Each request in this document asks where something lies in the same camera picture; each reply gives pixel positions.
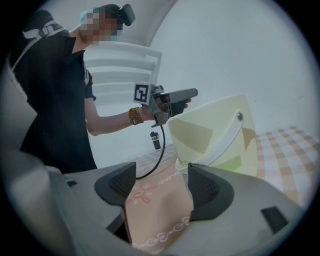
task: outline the white headboard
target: white headboard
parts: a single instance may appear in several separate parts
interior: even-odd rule
[[[86,53],[84,61],[92,75],[97,104],[132,101],[134,83],[157,84],[160,51],[116,41],[106,42],[95,50],[95,54]]]

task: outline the ceiling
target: ceiling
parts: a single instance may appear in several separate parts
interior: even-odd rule
[[[123,27],[118,41],[149,46],[160,24],[178,0],[112,0],[111,4],[130,4],[135,13],[135,22]],[[106,5],[106,0],[49,0],[42,8],[67,30],[79,24],[80,13],[92,7]]]

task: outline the neck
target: neck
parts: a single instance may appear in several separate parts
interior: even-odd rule
[[[75,38],[74,47],[72,53],[76,53],[86,49],[91,43],[84,40],[84,38],[80,34],[80,25],[77,26],[75,29],[69,31],[69,35],[72,38]]]

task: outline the bottle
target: bottle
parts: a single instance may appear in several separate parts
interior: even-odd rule
[[[161,149],[160,142],[159,142],[159,134],[153,131],[150,133],[150,136],[154,145],[154,149],[155,150]]]

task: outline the flower drawing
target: flower drawing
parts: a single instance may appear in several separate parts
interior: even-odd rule
[[[125,201],[125,204],[129,204],[130,202],[133,202],[134,205],[137,204],[138,200],[142,200],[142,202],[149,204],[150,203],[150,199],[148,196],[151,196],[152,193],[150,192],[151,190],[155,189],[157,187],[157,185],[154,185],[152,187],[149,187],[148,184],[144,185],[143,182],[140,183],[140,186],[137,187],[133,187],[131,193],[130,193],[130,198],[128,198]]]

